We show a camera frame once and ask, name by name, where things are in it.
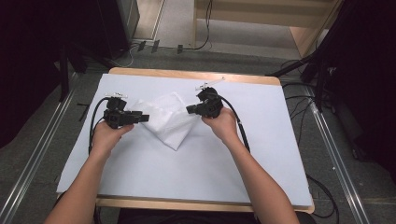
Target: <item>person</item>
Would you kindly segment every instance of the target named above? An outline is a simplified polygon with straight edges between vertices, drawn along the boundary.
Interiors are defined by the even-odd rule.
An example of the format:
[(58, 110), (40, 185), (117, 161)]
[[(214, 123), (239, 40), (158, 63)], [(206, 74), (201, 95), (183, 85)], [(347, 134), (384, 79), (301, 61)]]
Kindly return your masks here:
[[(299, 223), (289, 198), (247, 151), (236, 131), (233, 111), (223, 107), (217, 118), (204, 118), (213, 133), (230, 150), (245, 184), (253, 210), (261, 223)], [(91, 223), (96, 194), (112, 148), (134, 125), (113, 130), (101, 122), (92, 140), (92, 152), (45, 223)]]

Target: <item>hand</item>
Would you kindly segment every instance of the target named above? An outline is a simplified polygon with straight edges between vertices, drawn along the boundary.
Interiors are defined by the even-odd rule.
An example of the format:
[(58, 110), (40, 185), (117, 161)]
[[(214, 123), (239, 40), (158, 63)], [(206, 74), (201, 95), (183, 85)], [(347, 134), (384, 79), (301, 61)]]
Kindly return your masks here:
[(212, 128), (213, 133), (223, 143), (238, 138), (236, 133), (236, 118), (233, 111), (229, 108), (223, 107), (220, 110), (219, 116), (215, 119), (202, 117), (202, 121)]
[(98, 123), (93, 134), (91, 155), (106, 160), (121, 137), (131, 131), (133, 127), (134, 125), (125, 125), (119, 129), (112, 129), (105, 121)]

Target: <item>forearm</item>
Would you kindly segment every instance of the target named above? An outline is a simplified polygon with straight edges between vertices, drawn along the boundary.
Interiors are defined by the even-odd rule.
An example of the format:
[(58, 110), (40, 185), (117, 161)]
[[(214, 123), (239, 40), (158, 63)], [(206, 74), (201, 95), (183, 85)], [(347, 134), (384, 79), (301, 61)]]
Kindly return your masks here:
[(91, 223), (106, 160), (89, 157), (46, 223)]
[(261, 223), (298, 223), (286, 193), (254, 160), (239, 138), (228, 139), (224, 144), (230, 149)]

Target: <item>white paper sheet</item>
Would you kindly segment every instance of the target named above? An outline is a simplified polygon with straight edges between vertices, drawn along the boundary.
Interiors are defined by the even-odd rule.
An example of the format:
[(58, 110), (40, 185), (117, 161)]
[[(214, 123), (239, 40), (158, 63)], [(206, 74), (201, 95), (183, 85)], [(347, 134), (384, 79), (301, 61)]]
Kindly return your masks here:
[[(88, 157), (92, 111), (105, 93), (127, 94), (128, 107), (138, 99), (149, 101), (175, 91), (190, 105), (199, 103), (195, 87), (202, 84), (197, 79), (103, 75), (57, 191), (68, 189)], [(291, 203), (312, 205), (282, 88), (227, 81), (214, 88), (233, 105), (243, 122), (252, 155), (285, 190)], [(96, 120), (105, 109), (106, 104), (99, 107)], [(201, 121), (178, 151), (167, 148), (143, 125), (135, 125), (113, 149), (99, 194), (249, 203), (230, 152)]]

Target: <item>crumpled white cloth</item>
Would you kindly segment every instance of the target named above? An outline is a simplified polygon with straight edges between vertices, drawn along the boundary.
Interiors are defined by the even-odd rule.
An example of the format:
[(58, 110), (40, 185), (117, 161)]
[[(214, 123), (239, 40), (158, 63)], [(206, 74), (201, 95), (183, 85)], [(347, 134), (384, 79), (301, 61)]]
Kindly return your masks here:
[(153, 101), (139, 100), (132, 110), (149, 115), (142, 124), (174, 151), (178, 149), (199, 116), (189, 114), (186, 105), (176, 92), (171, 92)]

